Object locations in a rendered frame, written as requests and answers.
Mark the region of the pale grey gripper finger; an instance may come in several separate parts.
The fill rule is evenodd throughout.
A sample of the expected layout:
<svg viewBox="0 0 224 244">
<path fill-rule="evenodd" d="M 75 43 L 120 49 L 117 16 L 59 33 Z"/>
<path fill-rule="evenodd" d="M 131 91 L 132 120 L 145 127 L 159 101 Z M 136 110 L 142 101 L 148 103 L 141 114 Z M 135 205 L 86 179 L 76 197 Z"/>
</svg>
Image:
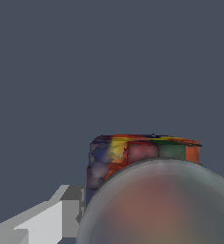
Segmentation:
<svg viewBox="0 0 224 244">
<path fill-rule="evenodd" d="M 0 244 L 58 244 L 63 237 L 76 238 L 85 195 L 85 186 L 61 185 L 50 200 L 0 223 Z"/>
</svg>

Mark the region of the translucent grey goal sphere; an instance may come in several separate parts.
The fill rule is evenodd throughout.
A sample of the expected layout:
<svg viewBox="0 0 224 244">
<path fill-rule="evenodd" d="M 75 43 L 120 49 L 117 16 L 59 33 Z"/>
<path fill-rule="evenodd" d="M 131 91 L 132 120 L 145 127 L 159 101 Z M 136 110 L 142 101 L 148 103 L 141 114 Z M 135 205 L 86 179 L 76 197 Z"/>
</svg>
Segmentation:
<svg viewBox="0 0 224 244">
<path fill-rule="evenodd" d="M 224 178 L 182 160 L 133 163 L 95 192 L 76 244 L 224 244 Z"/>
</svg>

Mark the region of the multicoloured cube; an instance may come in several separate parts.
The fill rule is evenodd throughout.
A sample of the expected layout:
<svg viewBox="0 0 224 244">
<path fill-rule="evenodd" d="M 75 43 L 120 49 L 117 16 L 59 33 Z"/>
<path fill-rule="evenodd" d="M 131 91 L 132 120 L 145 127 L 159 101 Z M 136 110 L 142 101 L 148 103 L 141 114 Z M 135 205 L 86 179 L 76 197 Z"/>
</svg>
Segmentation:
<svg viewBox="0 0 224 244">
<path fill-rule="evenodd" d="M 86 204 L 112 174 L 135 162 L 171 158 L 199 164 L 198 141 L 154 134 L 97 136 L 90 144 L 87 166 Z"/>
</svg>

